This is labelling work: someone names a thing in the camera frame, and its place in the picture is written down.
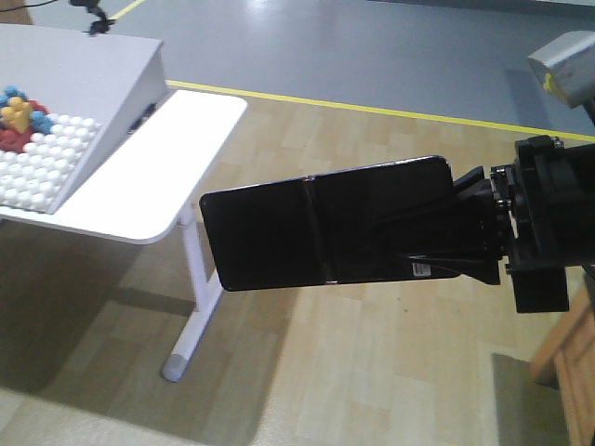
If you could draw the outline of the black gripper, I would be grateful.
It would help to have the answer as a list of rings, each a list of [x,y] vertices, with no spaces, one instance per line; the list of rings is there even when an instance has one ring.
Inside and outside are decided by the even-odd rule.
[[[567,148],[538,136],[515,144],[515,159],[490,171],[503,214],[503,251],[519,312],[569,308],[566,270],[594,264],[594,147]],[[383,282],[459,275],[500,284],[492,186],[482,166],[454,181],[454,197],[369,230]]]

